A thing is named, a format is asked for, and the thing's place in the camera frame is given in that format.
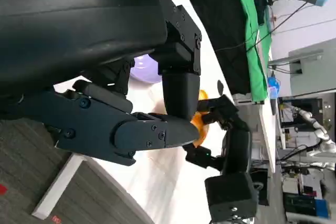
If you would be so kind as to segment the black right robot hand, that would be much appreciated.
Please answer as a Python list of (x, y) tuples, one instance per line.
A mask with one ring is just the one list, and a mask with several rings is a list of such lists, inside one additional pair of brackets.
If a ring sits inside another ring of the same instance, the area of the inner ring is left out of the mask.
[(212, 156), (211, 150), (200, 145), (183, 146), (186, 161), (202, 168), (214, 168), (222, 174), (248, 172), (251, 166), (251, 131), (239, 115), (239, 109), (226, 96), (198, 101), (197, 112), (205, 125), (218, 123), (226, 131), (222, 153)]

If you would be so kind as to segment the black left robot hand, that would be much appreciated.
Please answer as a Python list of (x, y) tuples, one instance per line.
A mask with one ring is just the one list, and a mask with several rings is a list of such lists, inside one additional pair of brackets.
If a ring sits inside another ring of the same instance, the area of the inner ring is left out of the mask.
[[(190, 144), (201, 40), (172, 0), (1, 0), (1, 118), (41, 122), (57, 148), (125, 166)], [(126, 98), (143, 55), (158, 64), (165, 114)]]

